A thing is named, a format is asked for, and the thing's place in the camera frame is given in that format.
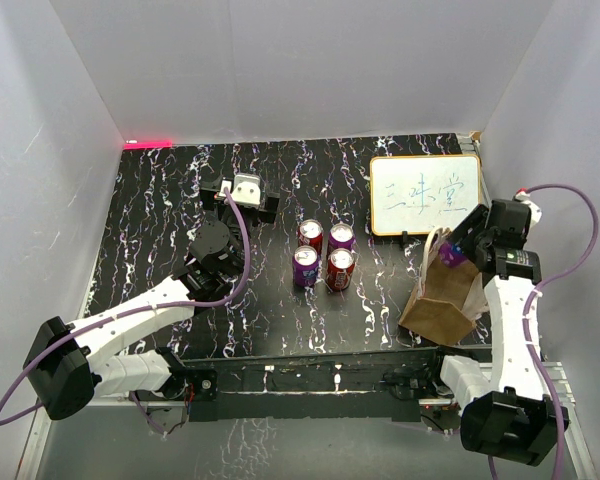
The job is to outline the purple Fanta can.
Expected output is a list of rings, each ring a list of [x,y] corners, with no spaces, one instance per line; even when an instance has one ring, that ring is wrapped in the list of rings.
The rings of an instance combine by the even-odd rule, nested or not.
[[[351,251],[355,243],[353,228],[345,223],[335,224],[329,231],[327,254],[330,255],[336,249]]]
[[[453,243],[445,242],[439,249],[440,261],[449,268],[455,268],[467,260],[462,249]]]
[[[299,246],[292,257],[293,280],[297,286],[311,287],[316,283],[319,273],[320,257],[309,246]]]

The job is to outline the red Coke can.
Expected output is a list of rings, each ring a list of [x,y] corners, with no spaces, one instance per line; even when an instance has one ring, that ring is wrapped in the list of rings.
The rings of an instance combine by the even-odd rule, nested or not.
[[[339,248],[328,257],[326,284],[332,291],[342,291],[349,287],[355,267],[355,260],[350,250]]]
[[[318,255],[322,253],[323,229],[315,219],[307,219],[298,225],[298,246],[310,246]]]

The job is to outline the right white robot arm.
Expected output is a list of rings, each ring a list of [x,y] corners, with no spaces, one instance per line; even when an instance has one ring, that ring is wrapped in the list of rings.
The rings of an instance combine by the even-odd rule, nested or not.
[[[528,466],[539,465],[569,426],[541,362],[537,299],[540,260],[525,250],[540,209],[529,201],[478,205],[451,233],[453,251],[483,275],[491,318],[490,375],[468,356],[444,356],[425,376],[435,395],[453,393],[461,409],[463,447]]]

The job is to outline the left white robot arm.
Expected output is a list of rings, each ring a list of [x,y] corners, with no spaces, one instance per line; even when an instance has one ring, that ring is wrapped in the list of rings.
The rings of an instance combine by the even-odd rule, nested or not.
[[[245,289],[253,227],[272,223],[280,195],[259,177],[238,174],[202,186],[213,220],[194,233],[183,266],[146,292],[99,315],[45,321],[23,364],[38,405],[52,420],[66,419],[96,397],[145,390],[180,396],[186,374],[169,350],[124,354],[124,349],[200,312],[224,307]]]

